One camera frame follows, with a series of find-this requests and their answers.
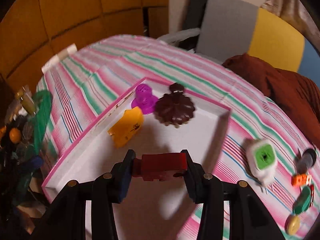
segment green square button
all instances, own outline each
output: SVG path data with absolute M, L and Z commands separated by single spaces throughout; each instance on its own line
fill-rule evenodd
M 265 144 L 256 149 L 255 158 L 259 170 L 263 170 L 275 161 L 275 154 L 271 145 Z

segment orange plastic toy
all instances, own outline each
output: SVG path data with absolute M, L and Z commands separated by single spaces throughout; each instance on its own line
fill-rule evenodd
M 0 129 L 0 141 L 1 141 L 2 137 L 4 136 L 5 132 L 6 132 L 6 127 L 4 126 Z
M 21 132 L 18 128 L 12 128 L 10 130 L 9 137 L 14 144 L 19 143 L 22 139 Z
M 108 133 L 112 137 L 117 148 L 124 146 L 143 124 L 142 110 L 136 106 L 124 111 L 123 116 Z
M 300 174 L 295 175 L 291 178 L 291 185 L 292 186 L 301 186 L 301 185 L 309 185 L 311 183 L 311 175 L 307 174 Z

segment pink tray rim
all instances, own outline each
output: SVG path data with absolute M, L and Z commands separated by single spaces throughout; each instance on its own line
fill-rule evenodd
M 123 98 L 125 98 L 131 91 L 133 91 L 139 84 L 141 84 L 142 82 L 144 82 L 145 80 L 149 80 L 155 83 L 159 83 L 161 85 L 165 85 L 165 86 L 170 86 L 172 84 L 172 82 L 169 81 L 161 81 L 161 80 L 157 80 L 157 79 L 153 79 L 153 78 L 148 78 L 148 77 L 144 77 L 142 79 L 140 79 L 138 82 L 136 82 L 132 87 L 130 87 L 127 91 L 125 91 L 121 96 L 119 96 L 114 102 L 112 102 L 101 114 L 99 114 L 97 116 L 97 118 L 90 124 L 88 125 L 88 127 L 80 134 L 80 136 L 70 145 L 70 147 L 66 150 L 66 152 L 63 154 L 63 156 L 61 156 L 59 158 L 59 160 L 57 161 L 57 163 L 54 165 L 54 167 L 51 169 L 51 171 L 49 172 L 48 176 L 45 178 L 44 182 L 42 183 L 41 187 L 42 190 L 44 192 L 44 195 L 46 196 L 46 198 L 48 199 L 48 201 L 51 203 L 53 201 L 53 199 L 50 198 L 47 189 L 46 189 L 46 185 L 48 184 L 48 182 L 50 181 L 51 177 L 54 175 L 54 173 L 57 171 L 57 169 L 59 168 L 59 166 L 62 164 L 62 162 L 65 160 L 65 158 L 71 153 L 71 151 L 76 147 L 76 145 L 84 138 L 84 136 L 116 105 L 118 104 Z M 231 111 L 231 108 L 228 106 L 223 105 L 220 102 L 217 102 L 211 98 L 208 98 L 204 95 L 198 94 L 196 92 L 193 92 L 191 90 L 186 89 L 185 90 L 186 93 L 191 94 L 195 97 L 201 98 L 205 101 L 208 101 L 212 104 L 215 104 L 217 106 L 220 106 L 221 108 L 224 108 L 228 111 Z

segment purple plastic toy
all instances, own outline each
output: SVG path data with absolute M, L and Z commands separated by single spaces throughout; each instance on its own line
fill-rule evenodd
M 131 107 L 138 106 L 143 114 L 151 114 L 155 109 L 158 98 L 152 94 L 152 88 L 146 84 L 140 84 L 136 88 L 136 98 L 132 101 Z

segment table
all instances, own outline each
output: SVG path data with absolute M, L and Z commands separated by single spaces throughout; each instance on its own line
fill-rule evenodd
M 284 231 L 300 189 L 291 186 L 298 152 L 312 147 L 300 130 L 269 98 L 233 72 L 196 54 L 147 37 L 113 36 L 67 57 L 40 80 L 37 90 L 53 95 L 43 147 L 47 172 L 83 130 L 123 92 L 141 78 L 178 82 L 232 109 L 231 124 L 221 157 L 213 171 L 219 179 L 246 180 L 268 208 L 286 239 L 302 239 L 319 214 L 320 165 L 310 171 L 315 184 L 314 204 L 300 215 L 295 236 Z M 273 190 L 257 190 L 250 176 L 244 146 L 250 139 L 268 138 L 278 157 Z M 202 205 L 198 205 L 178 234 L 196 239 Z M 229 205 L 225 202 L 223 237 L 229 238 Z

